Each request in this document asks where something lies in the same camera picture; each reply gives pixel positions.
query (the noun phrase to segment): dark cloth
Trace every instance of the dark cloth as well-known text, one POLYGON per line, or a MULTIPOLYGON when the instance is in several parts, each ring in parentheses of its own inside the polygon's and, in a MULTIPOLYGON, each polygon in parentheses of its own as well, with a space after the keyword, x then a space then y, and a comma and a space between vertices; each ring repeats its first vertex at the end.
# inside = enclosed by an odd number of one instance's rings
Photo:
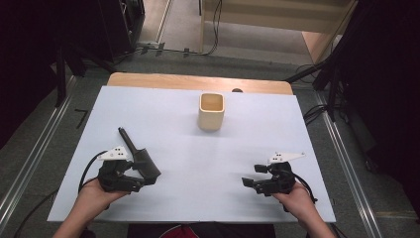
POLYGON ((127 238, 158 238, 166 231, 176 231, 189 235, 188 227, 199 238, 275 238, 272 224, 225 224, 219 222, 199 222, 192 224, 130 224, 127 238))

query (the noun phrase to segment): cup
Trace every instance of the cup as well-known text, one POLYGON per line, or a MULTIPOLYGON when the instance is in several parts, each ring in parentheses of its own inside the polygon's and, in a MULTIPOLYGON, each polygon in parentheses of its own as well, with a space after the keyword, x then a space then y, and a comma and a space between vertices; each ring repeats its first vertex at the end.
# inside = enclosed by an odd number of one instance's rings
POLYGON ((198 111, 198 127, 205 131, 217 131, 225 115, 225 98, 219 93, 202 93, 198 111))

